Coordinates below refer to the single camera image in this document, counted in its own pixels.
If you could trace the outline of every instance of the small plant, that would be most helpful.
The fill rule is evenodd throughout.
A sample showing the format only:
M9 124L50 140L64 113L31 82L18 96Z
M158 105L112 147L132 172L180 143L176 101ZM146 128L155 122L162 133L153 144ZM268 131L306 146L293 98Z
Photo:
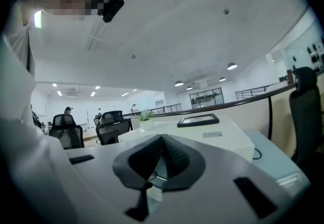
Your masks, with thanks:
M148 109L146 109L146 110L142 111L139 119L140 119L140 121L148 121L151 119L152 115L153 115L153 113L150 112Z

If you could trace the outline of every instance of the white pot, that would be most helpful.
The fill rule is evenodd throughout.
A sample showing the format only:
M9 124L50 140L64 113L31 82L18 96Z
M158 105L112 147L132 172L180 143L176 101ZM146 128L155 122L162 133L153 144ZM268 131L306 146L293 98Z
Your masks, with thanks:
M150 130L154 126L154 121L153 120L140 121L140 126L143 130Z

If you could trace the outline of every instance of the sticker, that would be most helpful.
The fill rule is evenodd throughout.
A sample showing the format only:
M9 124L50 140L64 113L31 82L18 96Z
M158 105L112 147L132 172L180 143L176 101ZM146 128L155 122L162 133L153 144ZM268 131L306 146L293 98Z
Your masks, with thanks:
M205 132L202 135L203 138L216 138L216 137L223 137L223 133L221 131L217 132Z

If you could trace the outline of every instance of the mesh chair back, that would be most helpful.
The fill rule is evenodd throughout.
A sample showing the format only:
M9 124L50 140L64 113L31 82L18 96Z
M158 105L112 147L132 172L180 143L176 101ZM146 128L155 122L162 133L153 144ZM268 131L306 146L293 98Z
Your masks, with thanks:
M322 140L320 96L315 72L307 67L293 71L297 78L297 90L289 97L297 139L292 160L300 163L311 155Z
M111 111L102 115L102 123L120 122L123 118L123 111Z
M75 124L72 115L59 114L53 118L53 128L49 135L60 140L63 149L84 148L83 130Z
M73 116L67 113L55 115L53 118L53 128L61 126L76 125Z
M118 136L133 130L130 120L117 123L104 123L96 128L101 145L118 143Z
M95 122L95 126L98 126L98 125L99 125L99 123L100 123L99 120L100 120L100 119L98 119L98 118L93 119L93 121Z
M70 128L52 128L49 132L50 136L60 140L63 149L78 149L84 148L83 130L81 126Z

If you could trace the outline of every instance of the glass window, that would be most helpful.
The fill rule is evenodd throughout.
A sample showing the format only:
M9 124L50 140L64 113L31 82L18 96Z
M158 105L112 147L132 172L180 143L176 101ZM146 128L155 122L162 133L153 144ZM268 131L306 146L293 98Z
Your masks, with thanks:
M224 104L222 88L208 90L190 95L193 109Z
M214 89L215 103L216 105L224 104L224 97L222 93L222 88Z

